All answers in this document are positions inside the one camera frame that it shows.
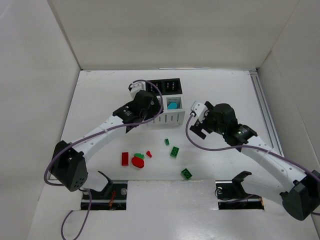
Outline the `green arched lego brick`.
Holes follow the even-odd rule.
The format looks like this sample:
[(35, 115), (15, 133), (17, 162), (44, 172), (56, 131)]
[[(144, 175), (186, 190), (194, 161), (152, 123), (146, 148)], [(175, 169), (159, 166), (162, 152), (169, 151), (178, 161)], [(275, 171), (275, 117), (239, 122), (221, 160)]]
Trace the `green arched lego brick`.
[(170, 156), (172, 157), (172, 158), (176, 158), (177, 157), (177, 155), (178, 155), (178, 153), (179, 153), (179, 148), (178, 147), (176, 147), (176, 146), (173, 146), (172, 147), (172, 150), (171, 150), (171, 152), (170, 152)]

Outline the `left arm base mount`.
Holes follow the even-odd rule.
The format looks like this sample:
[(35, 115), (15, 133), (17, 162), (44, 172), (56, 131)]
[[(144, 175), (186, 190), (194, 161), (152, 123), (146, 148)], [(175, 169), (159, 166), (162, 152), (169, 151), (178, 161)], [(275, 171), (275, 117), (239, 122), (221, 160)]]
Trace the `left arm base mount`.
[(102, 196), (91, 190), (92, 211), (125, 211), (127, 209), (128, 181), (116, 180), (113, 182), (110, 193)]

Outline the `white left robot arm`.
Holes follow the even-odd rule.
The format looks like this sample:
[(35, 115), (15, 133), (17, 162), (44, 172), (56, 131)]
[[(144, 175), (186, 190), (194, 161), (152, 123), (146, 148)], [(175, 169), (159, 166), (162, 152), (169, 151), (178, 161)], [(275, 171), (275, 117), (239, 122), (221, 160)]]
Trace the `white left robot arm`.
[(88, 161), (114, 139), (139, 125), (153, 121), (163, 111), (163, 100), (155, 93), (138, 91), (133, 100), (115, 110), (100, 126), (75, 142), (62, 140), (55, 146), (52, 160), (45, 170), (70, 192), (92, 191), (107, 197), (113, 181), (103, 172), (88, 172)]

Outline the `teal rounded lego piece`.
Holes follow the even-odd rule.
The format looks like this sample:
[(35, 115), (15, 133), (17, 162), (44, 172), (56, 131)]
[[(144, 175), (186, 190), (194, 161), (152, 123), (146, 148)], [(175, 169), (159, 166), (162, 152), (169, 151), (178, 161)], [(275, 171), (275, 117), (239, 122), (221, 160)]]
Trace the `teal rounded lego piece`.
[(169, 102), (167, 105), (168, 110), (178, 110), (181, 108), (181, 103), (177, 101)]

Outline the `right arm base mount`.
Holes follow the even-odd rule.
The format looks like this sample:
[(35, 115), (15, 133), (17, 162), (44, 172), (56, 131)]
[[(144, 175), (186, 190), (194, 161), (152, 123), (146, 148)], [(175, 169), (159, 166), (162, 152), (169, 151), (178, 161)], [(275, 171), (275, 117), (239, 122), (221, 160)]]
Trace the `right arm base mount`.
[(218, 200), (219, 210), (264, 210), (260, 196), (245, 193), (241, 186), (231, 180), (216, 181), (214, 195)]

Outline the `red round lego piece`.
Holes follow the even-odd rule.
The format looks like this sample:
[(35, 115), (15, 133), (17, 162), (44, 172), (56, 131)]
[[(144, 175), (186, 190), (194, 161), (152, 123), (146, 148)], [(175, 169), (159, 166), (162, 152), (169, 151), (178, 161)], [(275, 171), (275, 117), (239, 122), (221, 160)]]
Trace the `red round lego piece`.
[(142, 158), (139, 158), (139, 157), (136, 157), (134, 156), (132, 159), (131, 159), (131, 163), (134, 167), (136, 168), (139, 168), (139, 169), (142, 169), (144, 166), (145, 166), (145, 161), (144, 159)]

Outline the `small green slope lego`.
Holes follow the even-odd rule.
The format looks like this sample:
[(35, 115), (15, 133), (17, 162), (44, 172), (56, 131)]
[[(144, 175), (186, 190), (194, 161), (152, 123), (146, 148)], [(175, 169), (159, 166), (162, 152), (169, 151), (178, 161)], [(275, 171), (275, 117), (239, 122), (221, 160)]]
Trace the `small green slope lego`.
[(170, 142), (169, 142), (169, 140), (167, 138), (164, 140), (164, 143), (165, 143), (166, 146), (170, 145)]

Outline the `green square lego brick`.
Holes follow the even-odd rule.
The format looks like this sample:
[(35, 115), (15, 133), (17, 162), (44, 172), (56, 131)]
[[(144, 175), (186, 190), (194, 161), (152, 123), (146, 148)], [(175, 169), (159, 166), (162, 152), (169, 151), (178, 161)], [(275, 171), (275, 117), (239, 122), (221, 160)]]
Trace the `green square lego brick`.
[(181, 171), (181, 175), (184, 177), (185, 180), (190, 180), (193, 176), (187, 168)]

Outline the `green curved lego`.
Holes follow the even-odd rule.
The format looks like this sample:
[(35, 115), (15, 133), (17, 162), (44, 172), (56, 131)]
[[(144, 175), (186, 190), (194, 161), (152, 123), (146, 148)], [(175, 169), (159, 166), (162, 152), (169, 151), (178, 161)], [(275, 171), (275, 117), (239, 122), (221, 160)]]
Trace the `green curved lego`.
[(134, 154), (134, 157), (140, 158), (140, 159), (142, 159), (142, 160), (145, 159), (145, 156), (144, 156), (142, 153), (136, 153), (136, 154)]

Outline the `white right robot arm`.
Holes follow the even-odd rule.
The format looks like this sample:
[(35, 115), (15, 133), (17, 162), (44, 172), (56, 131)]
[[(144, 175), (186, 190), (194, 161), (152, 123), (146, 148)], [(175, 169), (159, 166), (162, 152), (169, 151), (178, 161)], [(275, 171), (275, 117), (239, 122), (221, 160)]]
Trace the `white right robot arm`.
[(281, 205), (294, 219), (303, 221), (320, 206), (320, 173), (279, 155), (249, 126), (238, 123), (234, 109), (227, 103), (212, 105), (195, 101), (190, 108), (193, 125), (185, 131), (201, 139), (216, 133), (223, 137), (224, 150), (236, 149), (251, 158), (275, 178), (265, 182), (256, 173), (242, 171), (231, 180), (216, 183), (219, 200), (234, 204), (259, 196)]

